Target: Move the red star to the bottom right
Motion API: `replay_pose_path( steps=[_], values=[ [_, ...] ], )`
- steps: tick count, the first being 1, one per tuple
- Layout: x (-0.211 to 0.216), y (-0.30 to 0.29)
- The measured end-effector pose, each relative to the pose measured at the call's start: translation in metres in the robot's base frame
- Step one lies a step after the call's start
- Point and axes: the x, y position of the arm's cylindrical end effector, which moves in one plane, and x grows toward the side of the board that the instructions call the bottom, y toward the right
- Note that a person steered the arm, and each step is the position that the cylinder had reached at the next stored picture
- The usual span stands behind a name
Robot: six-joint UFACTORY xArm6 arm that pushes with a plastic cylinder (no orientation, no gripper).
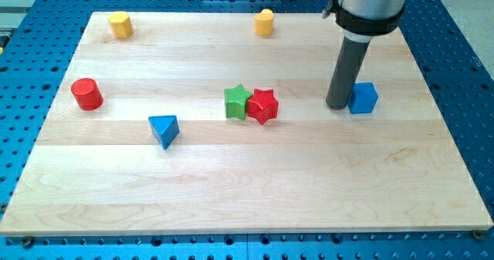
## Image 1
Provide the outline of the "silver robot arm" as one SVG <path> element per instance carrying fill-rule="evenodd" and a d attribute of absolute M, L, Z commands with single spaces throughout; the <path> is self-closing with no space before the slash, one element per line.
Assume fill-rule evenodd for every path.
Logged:
<path fill-rule="evenodd" d="M 404 3 L 405 0 L 329 0 L 322 17 L 334 14 L 346 39 L 366 43 L 398 27 Z"/>

